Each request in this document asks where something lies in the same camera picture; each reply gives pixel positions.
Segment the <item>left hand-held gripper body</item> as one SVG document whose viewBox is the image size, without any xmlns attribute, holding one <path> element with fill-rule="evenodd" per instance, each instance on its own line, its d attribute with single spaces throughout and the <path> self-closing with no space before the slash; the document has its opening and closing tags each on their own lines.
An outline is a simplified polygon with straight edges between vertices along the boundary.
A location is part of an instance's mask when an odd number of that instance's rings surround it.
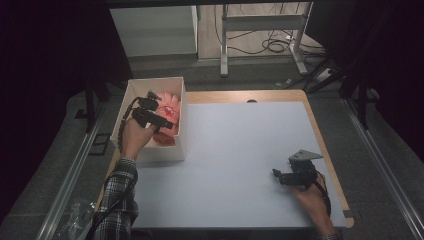
<svg viewBox="0 0 424 240">
<path fill-rule="evenodd" d="M 160 100 L 160 97 L 152 91 L 149 91 L 145 97 L 136 97 L 134 99 L 139 106 L 133 109 L 132 118 L 141 127 L 145 128 L 148 123 L 157 127 L 164 126 L 164 118 L 155 114 L 159 107 L 158 100 Z"/>
</svg>

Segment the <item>clear plastic bag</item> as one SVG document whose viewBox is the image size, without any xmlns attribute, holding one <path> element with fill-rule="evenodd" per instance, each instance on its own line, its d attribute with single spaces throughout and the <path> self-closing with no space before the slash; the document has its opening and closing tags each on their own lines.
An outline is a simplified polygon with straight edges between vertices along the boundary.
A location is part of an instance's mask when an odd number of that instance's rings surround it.
<svg viewBox="0 0 424 240">
<path fill-rule="evenodd" d="M 70 205 L 67 221 L 56 231 L 53 240 L 85 240 L 91 228 L 96 204 L 76 198 Z"/>
</svg>

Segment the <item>person's left hand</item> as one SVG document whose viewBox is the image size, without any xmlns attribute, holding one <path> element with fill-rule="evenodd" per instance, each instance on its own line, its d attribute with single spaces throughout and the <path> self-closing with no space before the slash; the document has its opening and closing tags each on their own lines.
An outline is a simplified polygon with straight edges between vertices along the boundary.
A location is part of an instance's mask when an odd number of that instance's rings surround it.
<svg viewBox="0 0 424 240">
<path fill-rule="evenodd" d="M 129 119 L 122 134 L 121 157 L 136 160 L 140 150 L 153 137 L 155 130 L 155 125 L 150 124 L 147 128 L 143 128 L 136 120 Z"/>
</svg>

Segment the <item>white metal desk frame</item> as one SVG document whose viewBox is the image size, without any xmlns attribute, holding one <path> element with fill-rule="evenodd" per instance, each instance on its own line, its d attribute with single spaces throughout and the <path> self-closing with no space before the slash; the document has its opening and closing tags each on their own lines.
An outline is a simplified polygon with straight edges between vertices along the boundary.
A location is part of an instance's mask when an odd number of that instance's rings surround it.
<svg viewBox="0 0 424 240">
<path fill-rule="evenodd" d="M 312 2 L 307 2 L 302 14 L 295 15 L 248 15 L 229 16 L 227 4 L 222 5 L 222 43 L 220 55 L 220 74 L 228 76 L 228 54 L 226 34 L 234 31 L 267 31 L 267 30 L 294 30 L 297 32 L 289 50 L 301 75 L 307 74 L 307 68 L 301 58 L 299 49 L 301 40 L 308 22 Z"/>
</svg>

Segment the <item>white power strip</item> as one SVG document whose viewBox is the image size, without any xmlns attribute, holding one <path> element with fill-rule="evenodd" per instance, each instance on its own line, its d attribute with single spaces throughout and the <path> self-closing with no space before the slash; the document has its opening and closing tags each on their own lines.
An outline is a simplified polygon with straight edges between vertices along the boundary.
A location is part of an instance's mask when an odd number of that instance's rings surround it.
<svg viewBox="0 0 424 240">
<path fill-rule="evenodd" d="M 327 79 L 332 75 L 333 71 L 330 68 L 326 68 L 321 73 L 318 74 L 316 77 L 317 82 L 322 82 L 323 80 Z"/>
</svg>

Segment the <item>black metal stand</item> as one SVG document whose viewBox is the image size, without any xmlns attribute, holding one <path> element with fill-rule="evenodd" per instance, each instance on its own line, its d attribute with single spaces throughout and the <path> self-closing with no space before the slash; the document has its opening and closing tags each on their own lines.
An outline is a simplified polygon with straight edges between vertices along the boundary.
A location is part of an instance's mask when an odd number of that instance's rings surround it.
<svg viewBox="0 0 424 240">
<path fill-rule="evenodd" d="M 366 78 L 353 76 L 348 76 L 338 90 L 339 95 L 344 99 L 351 99 L 354 93 L 357 93 L 357 98 L 353 100 L 356 104 L 356 116 L 359 123 L 365 129 L 368 129 L 367 104 L 376 102 L 376 99 L 369 99 L 368 92 L 369 86 Z"/>
<path fill-rule="evenodd" d="M 97 96 L 100 102 L 107 102 L 111 98 L 111 94 L 102 79 L 98 79 L 88 75 L 85 80 L 85 93 L 86 93 L 86 117 L 87 127 L 86 132 L 89 133 L 95 123 L 95 105 L 94 96 Z"/>
</svg>

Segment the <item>white cabinet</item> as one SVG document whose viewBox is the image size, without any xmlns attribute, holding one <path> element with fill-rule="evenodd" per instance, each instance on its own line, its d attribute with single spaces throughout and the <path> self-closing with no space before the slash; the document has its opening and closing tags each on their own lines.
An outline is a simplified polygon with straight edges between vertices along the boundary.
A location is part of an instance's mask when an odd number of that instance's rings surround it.
<svg viewBox="0 0 424 240">
<path fill-rule="evenodd" d="M 198 51 L 196 6 L 120 8 L 110 12 L 128 57 Z"/>
</svg>

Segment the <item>metal floor rail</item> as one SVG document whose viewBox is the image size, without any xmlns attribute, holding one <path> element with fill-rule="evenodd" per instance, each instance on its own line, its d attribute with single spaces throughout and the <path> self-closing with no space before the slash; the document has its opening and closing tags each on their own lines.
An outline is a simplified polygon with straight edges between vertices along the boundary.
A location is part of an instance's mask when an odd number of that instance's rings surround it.
<svg viewBox="0 0 424 240">
<path fill-rule="evenodd" d="M 415 240 L 424 240 L 424 221 L 418 214 L 416 207 L 410 198 L 406 195 L 400 183 L 396 179 L 393 171 L 390 169 L 380 148 L 374 141 L 370 131 L 366 129 L 358 119 L 358 113 L 350 100 L 342 99 L 341 102 L 347 109 L 348 115 L 357 130 L 360 138 L 373 160 L 379 174 L 381 175 L 390 195 L 400 210 L 406 224 L 411 230 Z"/>
<path fill-rule="evenodd" d="M 82 171 L 88 156 L 89 150 L 94 142 L 94 138 L 103 122 L 104 113 L 108 107 L 108 103 L 101 103 L 95 112 L 96 120 L 92 129 L 84 135 L 84 139 L 74 156 L 65 178 L 46 214 L 46 217 L 40 227 L 35 240 L 52 240 L 61 217 L 66 209 L 70 196 L 73 192 L 77 179 Z"/>
</svg>

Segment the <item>white storage box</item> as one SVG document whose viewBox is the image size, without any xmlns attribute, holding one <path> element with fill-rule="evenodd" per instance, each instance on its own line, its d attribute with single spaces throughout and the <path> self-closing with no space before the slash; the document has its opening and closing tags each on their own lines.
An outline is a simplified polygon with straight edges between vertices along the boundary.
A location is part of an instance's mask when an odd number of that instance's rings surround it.
<svg viewBox="0 0 424 240">
<path fill-rule="evenodd" d="M 128 81 L 128 86 L 121 103 L 118 117 L 110 140 L 118 146 L 118 133 L 124 114 L 131 102 L 137 97 L 145 97 L 148 91 L 154 93 L 169 92 L 171 96 L 176 95 L 181 103 L 180 118 L 178 122 L 178 132 L 174 137 L 175 143 L 172 145 L 161 145 L 151 140 L 140 152 L 137 160 L 139 162 L 153 161 L 181 161 L 186 155 L 187 139 L 187 101 L 184 79 L 182 77 L 152 78 L 152 79 L 132 79 Z"/>
</svg>

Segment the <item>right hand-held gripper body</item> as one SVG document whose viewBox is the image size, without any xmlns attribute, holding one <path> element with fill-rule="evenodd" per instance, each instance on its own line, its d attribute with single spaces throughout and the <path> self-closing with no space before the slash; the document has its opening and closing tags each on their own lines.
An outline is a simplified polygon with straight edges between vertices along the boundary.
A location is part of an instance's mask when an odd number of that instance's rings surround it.
<svg viewBox="0 0 424 240">
<path fill-rule="evenodd" d="M 321 159 L 322 155 L 307 150 L 300 149 L 289 157 L 291 173 L 282 173 L 283 182 L 281 185 L 303 186 L 308 189 L 315 184 L 318 178 L 318 171 L 312 163 L 314 159 Z"/>
</svg>

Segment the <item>person's right hand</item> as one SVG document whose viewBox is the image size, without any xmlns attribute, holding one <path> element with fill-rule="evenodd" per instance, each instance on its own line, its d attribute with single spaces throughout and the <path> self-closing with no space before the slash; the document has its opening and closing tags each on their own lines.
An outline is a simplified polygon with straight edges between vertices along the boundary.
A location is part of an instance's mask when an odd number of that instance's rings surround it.
<svg viewBox="0 0 424 240">
<path fill-rule="evenodd" d="M 324 196 L 317 186 L 312 185 L 304 191 L 298 187 L 291 186 L 290 190 L 309 216 L 315 228 L 318 224 L 332 223 L 327 214 Z"/>
</svg>

